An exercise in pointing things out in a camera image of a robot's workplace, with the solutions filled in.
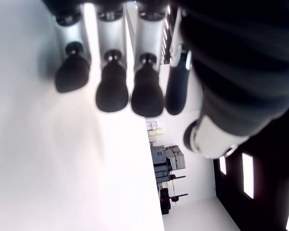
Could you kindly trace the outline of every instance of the machine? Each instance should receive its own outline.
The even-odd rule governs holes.
[[[63,63],[55,77],[58,92],[76,90],[88,82],[94,60],[82,4],[91,2],[96,8],[102,69],[96,104],[104,112],[123,109],[129,102],[124,1],[43,1],[53,14],[62,54]],[[158,74],[162,26],[169,4],[177,4],[179,9],[164,98]],[[179,114],[186,101],[189,71],[194,68],[204,101],[200,118],[185,132],[184,143],[206,158],[231,154],[289,108],[289,22],[282,15],[269,14],[284,7],[282,4],[231,10],[232,6],[237,9],[231,1],[218,6],[198,1],[139,1],[133,111],[155,117],[165,106],[170,114]],[[265,20],[258,17],[261,10],[267,12]],[[274,21],[276,17],[282,23]]]

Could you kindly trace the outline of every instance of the robotic finger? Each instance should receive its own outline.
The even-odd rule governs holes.
[[[144,117],[159,116],[164,109],[158,75],[166,7],[148,4],[138,6],[131,107],[136,114]]]
[[[97,30],[101,56],[102,79],[96,92],[96,105],[104,112],[126,107],[125,10],[123,4],[96,5]]]
[[[53,16],[63,64],[55,75],[58,92],[70,92],[89,80],[91,55],[85,28],[83,5]]]

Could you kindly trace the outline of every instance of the white wall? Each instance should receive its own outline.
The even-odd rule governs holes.
[[[93,8],[86,12],[94,23]],[[130,107],[103,114],[95,106],[94,25],[89,84],[59,94],[45,7],[0,0],[0,231],[164,230],[145,120]],[[131,73],[129,62],[129,90]]]
[[[239,231],[220,201],[209,200],[171,207],[163,215],[165,231]]]

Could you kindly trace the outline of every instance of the dark wall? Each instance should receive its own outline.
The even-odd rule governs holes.
[[[242,153],[253,156],[254,199],[243,191]],[[241,231],[286,231],[289,216],[289,111],[226,158],[214,160],[216,194]]]

